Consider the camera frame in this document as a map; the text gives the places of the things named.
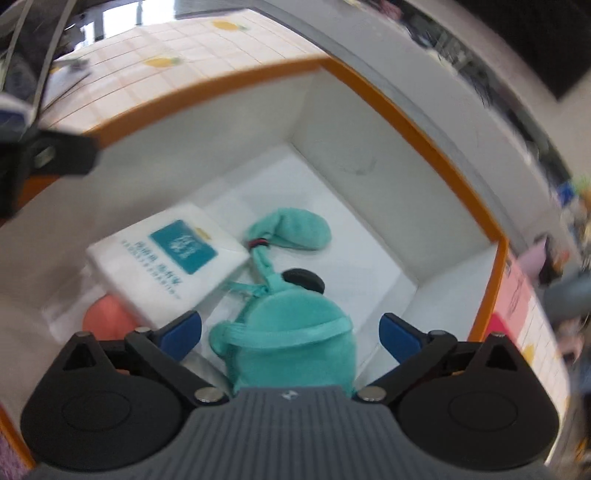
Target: white box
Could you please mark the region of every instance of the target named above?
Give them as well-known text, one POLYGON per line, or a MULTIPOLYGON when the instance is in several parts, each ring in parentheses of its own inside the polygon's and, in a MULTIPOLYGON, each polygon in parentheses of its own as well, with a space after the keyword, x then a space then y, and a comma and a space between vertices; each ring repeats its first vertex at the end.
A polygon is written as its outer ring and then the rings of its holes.
POLYGON ((152 215, 87 250, 106 287, 158 329, 244 264, 249 254, 191 203, 152 215))

